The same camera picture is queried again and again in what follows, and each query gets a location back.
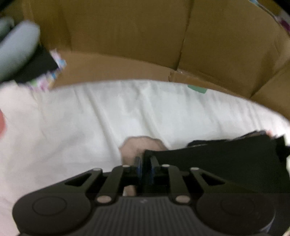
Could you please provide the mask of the black bear-pattern shorts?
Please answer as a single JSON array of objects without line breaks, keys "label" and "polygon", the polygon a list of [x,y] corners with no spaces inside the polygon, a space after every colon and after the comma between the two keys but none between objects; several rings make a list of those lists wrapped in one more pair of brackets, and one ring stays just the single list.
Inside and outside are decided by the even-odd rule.
[{"label": "black bear-pattern shorts", "polygon": [[160,165],[173,165],[183,172],[196,167],[260,193],[289,193],[288,156],[284,137],[271,138],[264,131],[144,153],[145,160],[156,157]]}]

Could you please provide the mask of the cream bear print duvet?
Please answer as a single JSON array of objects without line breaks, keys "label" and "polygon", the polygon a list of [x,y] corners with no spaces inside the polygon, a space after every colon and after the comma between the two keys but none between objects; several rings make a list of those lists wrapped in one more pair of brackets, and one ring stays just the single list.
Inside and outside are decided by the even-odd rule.
[{"label": "cream bear print duvet", "polygon": [[17,235],[12,218],[21,196],[94,167],[121,164],[129,137],[178,149],[193,140],[231,139],[269,130],[289,140],[289,122],[256,103],[182,84],[109,81],[35,92],[1,86],[1,235]]}]

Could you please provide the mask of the black cloth under pillow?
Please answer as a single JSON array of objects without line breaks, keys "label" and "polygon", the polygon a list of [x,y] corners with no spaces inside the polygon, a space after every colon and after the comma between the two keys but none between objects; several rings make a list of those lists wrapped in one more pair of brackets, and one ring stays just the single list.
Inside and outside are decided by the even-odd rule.
[{"label": "black cloth under pillow", "polygon": [[38,45],[32,57],[11,79],[16,83],[24,84],[58,68],[59,66],[50,52],[43,46]]}]

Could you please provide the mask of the brown cardboard box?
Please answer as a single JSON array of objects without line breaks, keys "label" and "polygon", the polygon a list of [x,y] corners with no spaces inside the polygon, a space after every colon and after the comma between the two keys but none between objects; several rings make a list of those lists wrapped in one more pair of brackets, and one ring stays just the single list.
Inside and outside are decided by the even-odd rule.
[{"label": "brown cardboard box", "polygon": [[56,87],[151,79],[243,97],[289,117],[289,33],[250,1],[1,1],[67,67]]}]

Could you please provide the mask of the light blue neck pillow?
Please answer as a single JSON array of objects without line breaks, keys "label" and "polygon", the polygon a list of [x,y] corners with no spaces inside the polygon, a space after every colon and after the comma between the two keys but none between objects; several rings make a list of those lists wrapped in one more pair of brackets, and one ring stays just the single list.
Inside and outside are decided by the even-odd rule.
[{"label": "light blue neck pillow", "polygon": [[40,27],[31,21],[16,25],[1,41],[1,81],[18,72],[32,57],[40,40]]}]

